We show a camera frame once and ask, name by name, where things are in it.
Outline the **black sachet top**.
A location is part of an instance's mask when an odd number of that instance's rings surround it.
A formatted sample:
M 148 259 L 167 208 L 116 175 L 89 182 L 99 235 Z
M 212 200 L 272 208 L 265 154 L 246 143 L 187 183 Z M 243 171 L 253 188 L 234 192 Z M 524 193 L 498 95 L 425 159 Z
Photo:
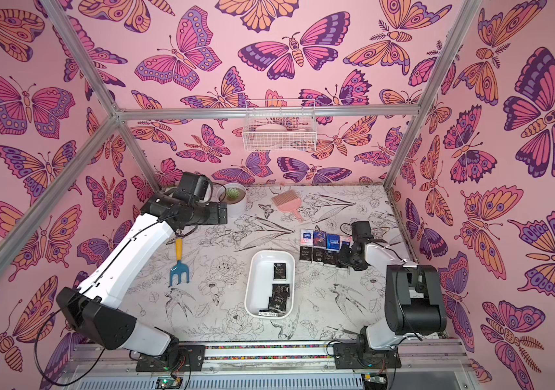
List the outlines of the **black sachet top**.
M 322 248 L 313 248 L 312 261 L 314 263 L 323 264 L 326 259 L 326 250 Z

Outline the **dark blue tissue pack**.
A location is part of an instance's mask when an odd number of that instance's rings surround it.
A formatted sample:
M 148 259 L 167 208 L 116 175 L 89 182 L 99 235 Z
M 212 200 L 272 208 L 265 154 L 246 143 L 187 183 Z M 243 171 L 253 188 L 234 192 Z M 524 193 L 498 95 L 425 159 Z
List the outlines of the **dark blue tissue pack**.
M 327 234 L 324 231 L 314 230 L 313 231 L 313 247 L 319 249 L 325 249 L 327 246 Z

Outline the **pink blue floral tissue pack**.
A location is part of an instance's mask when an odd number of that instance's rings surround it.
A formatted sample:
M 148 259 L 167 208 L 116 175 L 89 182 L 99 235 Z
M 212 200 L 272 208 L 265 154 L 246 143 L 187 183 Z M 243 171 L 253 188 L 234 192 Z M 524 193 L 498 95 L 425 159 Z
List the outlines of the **pink blue floral tissue pack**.
M 302 229 L 300 236 L 300 246 L 306 248 L 314 247 L 314 231 L 310 229 Z

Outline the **black sachet bottom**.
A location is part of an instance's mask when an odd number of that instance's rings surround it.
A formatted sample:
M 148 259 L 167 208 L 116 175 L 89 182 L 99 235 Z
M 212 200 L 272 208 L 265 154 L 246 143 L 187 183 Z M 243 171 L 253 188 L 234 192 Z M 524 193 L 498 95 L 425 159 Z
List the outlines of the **black sachet bottom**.
M 282 295 L 272 296 L 269 299 L 268 310 L 279 314 L 285 314 L 287 312 L 287 302 L 287 297 Z

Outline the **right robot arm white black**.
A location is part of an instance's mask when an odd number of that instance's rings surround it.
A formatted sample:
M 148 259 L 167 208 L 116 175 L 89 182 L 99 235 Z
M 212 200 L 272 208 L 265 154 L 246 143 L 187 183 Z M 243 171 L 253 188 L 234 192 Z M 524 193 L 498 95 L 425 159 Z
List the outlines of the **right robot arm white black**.
M 368 221 L 351 224 L 349 245 L 339 250 L 339 264 L 354 271 L 383 274 L 384 318 L 364 326 L 357 336 L 360 357 L 396 352 L 408 338 L 421 340 L 446 330 L 446 311 L 438 270 L 401 258 L 383 239 L 373 236 Z

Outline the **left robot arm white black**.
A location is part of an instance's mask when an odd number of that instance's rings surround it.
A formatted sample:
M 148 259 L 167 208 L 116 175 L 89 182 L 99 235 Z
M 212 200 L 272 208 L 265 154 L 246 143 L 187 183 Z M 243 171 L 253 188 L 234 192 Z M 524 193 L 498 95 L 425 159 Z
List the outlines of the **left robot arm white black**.
M 127 349 L 151 357 L 176 345 L 165 331 L 119 309 L 126 292 L 157 249 L 185 228 L 227 222 L 226 205 L 213 201 L 213 182 L 183 173 L 173 188 L 154 193 L 129 232 L 103 263 L 76 288 L 64 288 L 57 304 L 71 329 L 105 349 Z

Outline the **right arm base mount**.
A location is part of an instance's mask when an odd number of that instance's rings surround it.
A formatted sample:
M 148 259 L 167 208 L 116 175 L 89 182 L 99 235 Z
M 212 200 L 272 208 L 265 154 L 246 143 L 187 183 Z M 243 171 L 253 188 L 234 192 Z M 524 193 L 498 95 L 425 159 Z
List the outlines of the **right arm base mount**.
M 353 342 L 334 341 L 328 344 L 334 365 L 340 370 L 399 369 L 402 362 L 391 349 L 374 350 Z

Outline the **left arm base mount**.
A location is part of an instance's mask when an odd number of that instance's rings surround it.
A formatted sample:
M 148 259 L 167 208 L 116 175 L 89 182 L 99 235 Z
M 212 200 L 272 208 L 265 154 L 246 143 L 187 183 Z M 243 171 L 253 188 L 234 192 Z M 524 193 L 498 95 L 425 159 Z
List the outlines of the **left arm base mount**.
M 136 372 L 195 372 L 204 364 L 206 346 L 203 344 L 177 344 L 164 354 L 152 357 L 145 354 L 136 362 Z

